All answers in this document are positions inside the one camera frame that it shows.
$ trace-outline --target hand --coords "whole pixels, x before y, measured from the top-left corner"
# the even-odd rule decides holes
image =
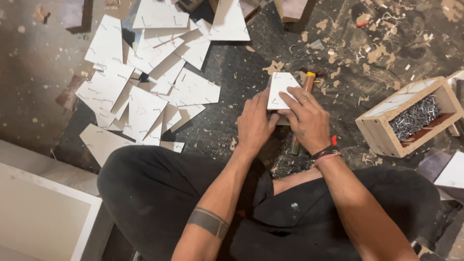
[[[267,100],[269,88],[258,93],[251,100],[245,102],[242,115],[237,119],[238,146],[250,157],[256,157],[264,146],[279,121],[278,114],[272,114],[267,120]]]
[[[279,110],[285,115],[298,141],[312,155],[332,144],[329,129],[329,113],[318,104],[314,96],[303,88],[288,87],[287,91],[297,99],[281,91],[279,96],[290,110]]]

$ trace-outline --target hammer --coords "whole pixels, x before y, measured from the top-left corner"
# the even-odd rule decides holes
[[[316,77],[320,78],[325,77],[327,75],[327,69],[321,69],[316,65],[311,65],[309,69],[302,67],[300,70],[306,73],[306,79],[304,81],[303,89],[305,91],[308,91],[309,93],[311,93],[313,90],[314,79]],[[300,147],[300,143],[298,142],[298,139],[294,134],[290,143],[290,154],[298,155],[300,152]]]

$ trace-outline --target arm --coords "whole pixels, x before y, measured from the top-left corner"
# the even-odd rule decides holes
[[[281,110],[299,142],[315,154],[331,145],[329,114],[302,88],[288,88],[280,97],[291,110]],[[338,215],[364,261],[419,260],[406,237],[340,156],[319,164]]]
[[[268,98],[266,88],[245,102],[243,113],[237,119],[239,144],[193,210],[174,250],[173,261],[216,259],[250,165],[279,120],[277,114],[267,120]]]

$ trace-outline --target pile of nails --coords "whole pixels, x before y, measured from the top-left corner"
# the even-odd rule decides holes
[[[440,115],[434,95],[429,95],[418,101],[406,111],[400,113],[389,122],[400,142],[408,140],[409,136],[429,125]]]

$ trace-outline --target bracelet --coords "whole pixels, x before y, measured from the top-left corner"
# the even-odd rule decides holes
[[[314,160],[314,161],[313,161],[313,164],[312,164],[311,167],[310,167],[310,169],[312,169],[313,167],[315,167],[315,166],[317,166],[317,165],[323,163],[324,161],[326,161],[326,160],[328,160],[328,159],[330,159],[330,158],[333,158],[333,157],[338,156],[338,155],[341,155],[341,154],[342,154],[341,152],[337,151],[336,153],[324,155],[324,156],[318,158],[317,160]]]
[[[319,159],[322,156],[334,154],[334,153],[337,153],[337,152],[338,152],[337,147],[334,146],[334,145],[330,145],[329,147],[321,150],[320,152],[314,153],[314,155],[311,157],[311,160],[315,161],[315,160]]]

